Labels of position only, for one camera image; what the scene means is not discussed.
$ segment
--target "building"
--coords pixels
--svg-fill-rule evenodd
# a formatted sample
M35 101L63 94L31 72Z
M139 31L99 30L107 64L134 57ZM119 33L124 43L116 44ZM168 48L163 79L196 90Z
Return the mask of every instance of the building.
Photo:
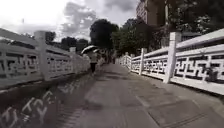
M137 17L140 17L150 26L163 26L165 24L165 4L155 0L140 0L137 9Z

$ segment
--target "cloud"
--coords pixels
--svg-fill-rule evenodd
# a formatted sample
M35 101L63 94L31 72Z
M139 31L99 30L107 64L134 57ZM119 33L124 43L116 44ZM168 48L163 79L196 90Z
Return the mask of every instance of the cloud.
M137 0L105 0L105 6L108 8L118 7L124 12L132 11L136 7Z
M97 20L93 10L72 2L67 3L64 15L67 21L62 24L62 33L66 36L75 36L80 33L88 36L87 30Z

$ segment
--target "lattice pattern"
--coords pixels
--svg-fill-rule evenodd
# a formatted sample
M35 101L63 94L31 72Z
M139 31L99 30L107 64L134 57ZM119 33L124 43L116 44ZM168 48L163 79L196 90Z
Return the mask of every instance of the lattice pattern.
M39 59L36 55L19 53L0 54L0 79L40 74Z
M174 76L224 84L224 54L179 57Z
M49 57L47 58L48 60L48 66L49 66L49 72L53 73L55 76L56 75L61 75L61 73L70 73L72 72L72 61L70 58L66 59L62 58L53 58Z
M147 60L144 62L144 71L148 73L164 74L167 66L167 59Z
M139 69L140 69L140 61L132 62L132 70L139 71Z

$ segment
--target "railing post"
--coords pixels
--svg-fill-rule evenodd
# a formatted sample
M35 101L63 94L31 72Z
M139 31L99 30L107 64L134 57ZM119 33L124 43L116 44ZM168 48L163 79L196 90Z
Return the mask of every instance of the railing post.
M125 66L128 66L128 52L125 52Z
M70 53L71 53L71 59L72 59L72 72L73 73L77 73L76 71L77 71L77 65L76 65L76 63L77 63L77 61L76 61L76 47L70 47L69 48L69 51L70 51Z
M50 80L50 74L49 74L49 65L47 60L47 52L46 52L46 32L44 31L36 31L34 33L35 40L39 43L39 54L40 54L40 70L44 77L45 81Z
M130 71L132 71L132 59L135 57L134 54L131 54L131 68L130 68Z
M176 64L176 45L178 42L181 42L181 33L172 32L170 33L170 43L169 43L169 51L168 51L168 61L166 67L165 78L163 79L164 83L169 83L170 78L173 75Z
M142 70L144 68L144 55L147 53L146 48L141 49L141 60L140 60L140 67L139 67L139 75L142 75Z

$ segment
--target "bridge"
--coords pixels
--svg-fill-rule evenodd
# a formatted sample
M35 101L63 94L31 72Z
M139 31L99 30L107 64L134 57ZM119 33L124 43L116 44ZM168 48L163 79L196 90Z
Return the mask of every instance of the bridge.
M169 47L126 53L92 76L87 60L47 45L43 31L31 39L0 29L29 45L0 43L0 127L222 128L223 34L181 42L172 33Z

